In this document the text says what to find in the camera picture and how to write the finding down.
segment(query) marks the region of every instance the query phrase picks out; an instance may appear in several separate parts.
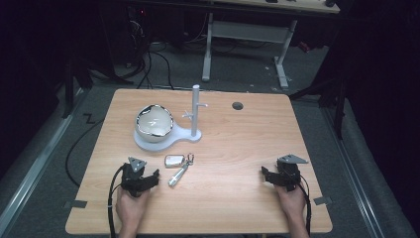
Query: human arm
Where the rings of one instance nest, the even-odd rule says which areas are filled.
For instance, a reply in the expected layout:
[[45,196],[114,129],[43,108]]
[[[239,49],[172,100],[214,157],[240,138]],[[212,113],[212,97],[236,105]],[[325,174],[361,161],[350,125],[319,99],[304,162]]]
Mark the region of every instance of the human arm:
[[136,237],[146,211],[149,193],[149,190],[145,190],[140,197],[133,197],[128,191],[118,187],[116,209],[122,223],[119,238]]
[[284,186],[274,186],[280,198],[281,208],[287,217],[291,238],[307,238],[303,208],[306,201],[303,191],[297,187],[295,190],[287,191]]

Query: gray carpet floor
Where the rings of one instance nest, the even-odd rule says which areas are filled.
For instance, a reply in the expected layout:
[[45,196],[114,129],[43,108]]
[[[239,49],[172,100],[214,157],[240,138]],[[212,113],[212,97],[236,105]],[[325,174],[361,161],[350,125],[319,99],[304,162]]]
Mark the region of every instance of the gray carpet floor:
[[[256,53],[250,54],[249,51],[254,49],[215,46],[211,80],[206,83],[201,82],[203,49],[200,45],[188,45],[180,50],[165,44],[155,44],[151,50],[164,56],[170,63],[170,81],[177,90],[190,88],[198,83],[204,90],[282,94],[291,94],[309,86],[328,51],[325,48],[305,54],[300,49],[289,49],[284,62],[289,88],[284,90],[279,87],[272,63],[276,47],[275,45],[258,47]],[[151,54],[151,58],[150,83],[148,85],[145,81],[141,88],[169,89],[165,60],[156,54]],[[145,56],[145,59],[149,65],[148,57]],[[130,69],[116,66],[116,70],[124,74]],[[142,72],[131,78],[133,85],[95,79],[92,89],[82,93],[79,98],[83,96],[84,98],[71,114],[68,128],[57,141],[46,168],[38,177],[37,185],[31,190],[28,199],[22,202],[4,237],[73,237],[65,232],[65,222],[70,210],[64,205],[75,199],[77,187],[65,172],[65,160],[68,157],[68,169],[72,177],[81,182],[100,132],[100,120],[106,115],[114,91],[122,87],[136,88],[143,76]],[[352,161],[377,217],[380,230],[383,232],[376,237],[416,237],[371,157],[353,116],[351,105],[346,104],[344,140],[337,142],[334,133],[331,132],[331,124],[326,119],[326,115],[329,115],[332,109],[319,108],[316,98],[316,96],[305,96],[292,102],[322,192],[332,200],[327,207],[333,222],[333,230],[327,234],[313,234],[312,237],[373,237],[356,200],[355,191],[351,186],[352,181],[347,176],[340,145],[344,145],[345,152]],[[10,204],[26,172],[62,122],[60,116],[63,110],[61,101],[51,119],[46,122],[9,173],[0,181],[2,210]],[[109,237],[109,235],[77,237]],[[257,235],[239,234],[230,237],[257,237]]]

